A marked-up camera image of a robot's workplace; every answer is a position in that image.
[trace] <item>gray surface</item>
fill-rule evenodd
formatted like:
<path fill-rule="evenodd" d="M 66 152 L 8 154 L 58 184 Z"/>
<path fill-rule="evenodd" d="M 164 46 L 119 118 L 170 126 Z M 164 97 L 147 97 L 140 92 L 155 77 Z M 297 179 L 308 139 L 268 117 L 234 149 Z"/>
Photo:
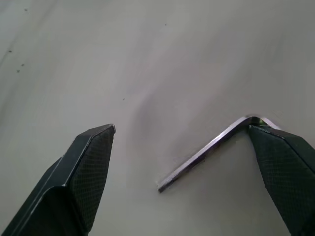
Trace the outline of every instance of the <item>gray surface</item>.
<path fill-rule="evenodd" d="M 114 123 L 91 235 L 287 234 L 245 137 L 156 182 L 245 114 L 315 147 L 314 5 L 33 0 L 0 67 L 0 230 L 77 134 Z"/>

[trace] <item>textured grip pattern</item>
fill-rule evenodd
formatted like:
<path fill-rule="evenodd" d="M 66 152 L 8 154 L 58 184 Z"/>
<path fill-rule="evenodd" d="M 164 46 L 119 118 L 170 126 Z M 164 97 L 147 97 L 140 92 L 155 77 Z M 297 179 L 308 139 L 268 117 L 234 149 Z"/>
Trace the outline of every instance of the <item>textured grip pattern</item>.
<path fill-rule="evenodd" d="M 251 126 L 250 137 L 266 189 L 290 233 L 313 235 L 314 149 L 301 137 L 272 128 Z"/>
<path fill-rule="evenodd" d="M 70 181 L 78 214 L 89 232 L 105 187 L 113 135 L 106 130 L 93 137 Z"/>

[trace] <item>white surface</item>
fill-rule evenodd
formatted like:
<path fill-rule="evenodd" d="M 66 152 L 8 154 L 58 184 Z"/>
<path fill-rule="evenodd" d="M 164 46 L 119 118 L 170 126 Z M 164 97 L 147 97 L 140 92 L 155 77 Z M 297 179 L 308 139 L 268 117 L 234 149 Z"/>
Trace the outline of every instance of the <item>white surface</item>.
<path fill-rule="evenodd" d="M 156 182 L 249 113 L 315 146 L 314 9 L 33 0 L 0 67 L 0 230 L 77 134 L 114 123 L 90 235 L 287 235 L 245 134 L 169 191 Z"/>

